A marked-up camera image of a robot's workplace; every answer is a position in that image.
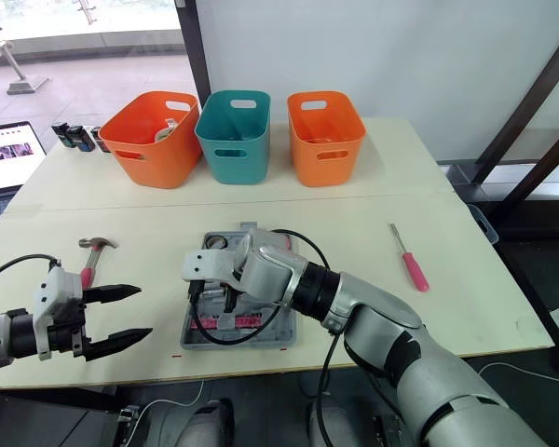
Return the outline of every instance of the pink screwdriver handle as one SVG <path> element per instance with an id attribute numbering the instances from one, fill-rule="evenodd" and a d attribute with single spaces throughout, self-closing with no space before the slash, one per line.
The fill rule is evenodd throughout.
<path id="1" fill-rule="evenodd" d="M 429 283 L 425 278 L 424 273 L 420 269 L 420 265 L 414 259 L 414 254 L 411 252 L 406 252 L 402 255 L 403 261 L 406 263 L 406 268 L 408 269 L 408 273 L 410 274 L 410 278 L 412 278 L 412 282 L 419 291 L 427 291 L 429 289 Z"/>
<path id="2" fill-rule="evenodd" d="M 88 289 L 93 284 L 93 269 L 91 267 L 85 267 L 81 270 L 81 286 L 83 290 Z"/>

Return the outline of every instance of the laptop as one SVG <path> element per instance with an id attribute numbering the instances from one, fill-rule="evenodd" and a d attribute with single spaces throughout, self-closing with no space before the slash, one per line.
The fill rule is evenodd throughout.
<path id="1" fill-rule="evenodd" d="M 45 157 L 28 121 L 0 126 L 0 214 Z"/>

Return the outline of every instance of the tool tray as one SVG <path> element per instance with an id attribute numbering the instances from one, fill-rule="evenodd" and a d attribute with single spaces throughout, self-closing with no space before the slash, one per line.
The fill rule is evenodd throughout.
<path id="1" fill-rule="evenodd" d="M 225 250 L 235 250 L 247 231 L 226 231 L 207 233 L 203 239 L 202 249 L 222 248 L 211 245 L 208 241 L 223 241 Z M 198 316 L 203 327 L 215 338 L 235 340 L 256 331 L 269 319 L 275 306 L 262 303 L 247 293 L 238 295 L 237 304 L 230 313 L 224 312 L 225 294 L 219 282 L 205 284 L 198 300 Z M 290 308 L 282 308 L 269 325 L 256 337 L 239 345 L 216 345 L 207 340 L 198 330 L 190 315 L 190 306 L 186 309 L 180 344 L 184 349 L 228 349 L 235 347 L 287 347 L 296 340 L 296 314 Z"/>

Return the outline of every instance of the orange basket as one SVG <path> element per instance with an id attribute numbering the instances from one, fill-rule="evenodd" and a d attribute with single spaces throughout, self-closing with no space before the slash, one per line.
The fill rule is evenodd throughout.
<path id="1" fill-rule="evenodd" d="M 170 118 L 177 126 L 156 142 L 156 133 L 168 126 Z M 197 120 L 193 95 L 150 91 L 110 119 L 101 128 L 100 138 L 133 181 L 171 189 L 180 186 L 201 157 Z"/>
<path id="2" fill-rule="evenodd" d="M 348 96 L 339 91 L 294 93 L 288 98 L 290 149 L 305 186 L 348 181 L 366 130 Z"/>

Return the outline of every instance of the robotic arm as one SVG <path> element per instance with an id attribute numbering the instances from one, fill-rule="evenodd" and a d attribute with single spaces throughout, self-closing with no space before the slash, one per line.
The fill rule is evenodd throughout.
<path id="1" fill-rule="evenodd" d="M 85 335 L 85 308 L 90 303 L 110 303 L 141 291 L 118 284 L 81 289 L 81 277 L 51 267 L 48 278 L 35 293 L 35 313 L 25 309 L 0 314 L 0 368 L 37 354 L 51 358 L 51 351 L 73 351 L 87 361 L 109 356 L 141 341 L 152 330 L 130 329 L 113 333 L 106 340 L 92 343 Z"/>
<path id="2" fill-rule="evenodd" d="M 430 337 L 404 301 L 287 251 L 282 235 L 253 229 L 235 251 L 194 251 L 184 259 L 183 278 L 191 281 L 189 292 L 201 281 L 219 281 L 343 333 L 350 357 L 396 387 L 419 445 L 546 445 L 466 362 Z"/>

